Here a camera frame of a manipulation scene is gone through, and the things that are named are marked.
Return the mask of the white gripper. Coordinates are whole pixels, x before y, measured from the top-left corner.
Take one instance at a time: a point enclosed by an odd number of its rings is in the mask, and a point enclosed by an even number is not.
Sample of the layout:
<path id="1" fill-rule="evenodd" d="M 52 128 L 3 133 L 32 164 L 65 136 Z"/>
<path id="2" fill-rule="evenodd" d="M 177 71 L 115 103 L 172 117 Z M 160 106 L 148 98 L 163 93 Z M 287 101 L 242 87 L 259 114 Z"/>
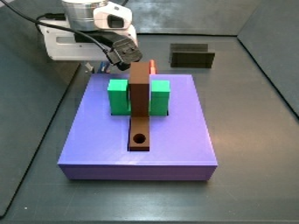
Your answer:
<path id="1" fill-rule="evenodd" d="M 75 31 L 67 20 L 41 20 L 41 34 L 47 53 L 53 60 L 108 60 L 112 44 L 132 39 L 136 46 L 136 29 L 121 18 L 111 18 L 93 31 Z"/>

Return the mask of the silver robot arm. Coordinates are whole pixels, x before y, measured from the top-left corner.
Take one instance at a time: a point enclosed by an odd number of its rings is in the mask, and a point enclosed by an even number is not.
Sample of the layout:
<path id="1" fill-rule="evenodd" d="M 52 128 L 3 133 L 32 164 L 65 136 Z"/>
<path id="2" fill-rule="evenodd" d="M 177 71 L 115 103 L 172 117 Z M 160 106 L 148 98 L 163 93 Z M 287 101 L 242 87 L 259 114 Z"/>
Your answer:
<path id="1" fill-rule="evenodd" d="M 109 0 L 61 0 L 63 16 L 47 15 L 41 22 L 87 33 L 103 46 L 129 39 L 137 46 L 132 11 Z M 53 60 L 104 60 L 105 54 L 88 39 L 69 31 L 40 26 L 45 49 Z"/>

